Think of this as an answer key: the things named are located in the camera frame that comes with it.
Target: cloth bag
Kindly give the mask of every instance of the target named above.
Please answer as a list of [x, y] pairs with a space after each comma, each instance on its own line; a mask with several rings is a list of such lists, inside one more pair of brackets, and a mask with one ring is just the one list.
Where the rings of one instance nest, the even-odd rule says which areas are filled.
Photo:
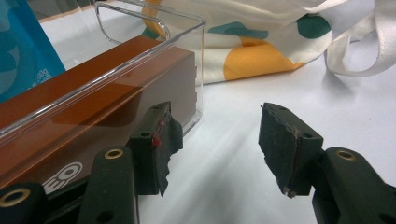
[[[396, 2], [376, 0], [375, 11], [332, 41], [332, 29], [319, 12], [347, 0], [147, 0], [206, 18], [204, 83], [254, 77], [299, 68], [328, 49], [331, 72], [370, 76], [393, 66]], [[182, 26], [173, 22], [172, 30]], [[152, 34], [159, 29], [152, 29]], [[380, 53], [367, 71], [351, 71], [343, 63], [349, 42], [373, 30], [379, 33]]]

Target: white logo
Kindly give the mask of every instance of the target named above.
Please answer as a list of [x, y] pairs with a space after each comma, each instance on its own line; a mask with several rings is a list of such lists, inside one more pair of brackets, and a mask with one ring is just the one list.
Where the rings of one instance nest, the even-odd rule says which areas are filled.
[[44, 182], [44, 191], [49, 194], [61, 187], [64, 187], [71, 179], [76, 177], [81, 170], [82, 164], [80, 162], [76, 161], [66, 165], [56, 175]]
[[35, 87], [38, 84], [41, 84], [47, 80], [51, 79], [51, 75], [47, 69], [40, 70], [35, 77], [35, 82], [32, 87]]

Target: transparent plastic box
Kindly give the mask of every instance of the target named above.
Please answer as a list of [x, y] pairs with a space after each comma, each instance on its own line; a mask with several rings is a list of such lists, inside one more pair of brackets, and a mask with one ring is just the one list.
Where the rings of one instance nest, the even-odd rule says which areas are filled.
[[40, 23], [67, 72], [0, 104], [0, 188], [35, 181], [49, 193], [88, 175], [152, 105], [170, 101], [184, 133], [202, 116], [202, 17], [101, 1]]

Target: yellow polka dot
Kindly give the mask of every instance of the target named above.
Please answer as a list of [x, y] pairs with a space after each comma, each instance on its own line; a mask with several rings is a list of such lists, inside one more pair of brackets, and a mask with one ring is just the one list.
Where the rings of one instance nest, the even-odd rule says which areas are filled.
[[240, 38], [243, 47], [232, 49], [225, 60], [226, 80], [289, 71], [304, 65], [293, 63], [266, 41]]
[[[160, 4], [161, 0], [146, 0], [147, 3], [151, 4]], [[157, 16], [157, 10], [154, 8], [148, 8], [148, 7], [143, 7], [142, 9], [143, 15], [147, 15], [150, 17], [156, 17]], [[148, 21], [148, 20], [143, 20], [143, 22], [146, 24], [146, 26], [150, 29], [151, 32], [160, 35], [161, 37], [166, 37], [166, 34], [163, 32], [163, 29], [153, 21]]]

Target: white bag handle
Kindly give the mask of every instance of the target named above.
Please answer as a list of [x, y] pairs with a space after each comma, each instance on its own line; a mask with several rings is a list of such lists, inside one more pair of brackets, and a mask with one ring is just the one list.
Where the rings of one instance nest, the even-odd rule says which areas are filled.
[[[360, 41], [376, 30], [379, 43], [376, 62], [363, 71], [352, 71], [344, 63], [351, 41]], [[332, 73], [368, 77], [396, 64], [396, 1], [375, 0], [375, 9], [351, 29], [339, 35], [327, 49], [327, 66]]]

